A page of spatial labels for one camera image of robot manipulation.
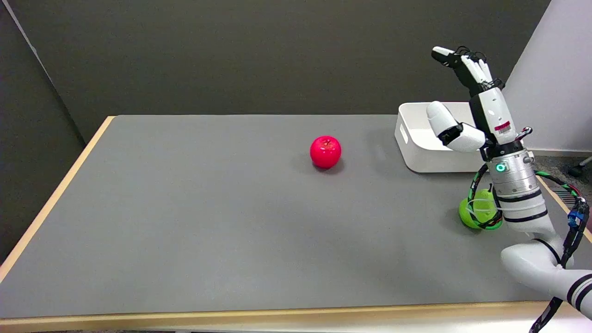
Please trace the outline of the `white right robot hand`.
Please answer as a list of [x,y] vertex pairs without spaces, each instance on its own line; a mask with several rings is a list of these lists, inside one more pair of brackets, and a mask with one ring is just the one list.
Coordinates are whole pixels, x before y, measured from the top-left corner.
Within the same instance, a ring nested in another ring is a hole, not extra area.
[[474,125],[459,122],[448,107],[433,101],[426,115],[435,136],[448,149],[472,153],[479,151],[484,162],[524,150],[522,139],[531,128],[518,131],[502,89],[505,83],[492,76],[487,57],[465,46],[456,50],[433,47],[431,57],[455,72],[459,82],[468,89],[468,102]]

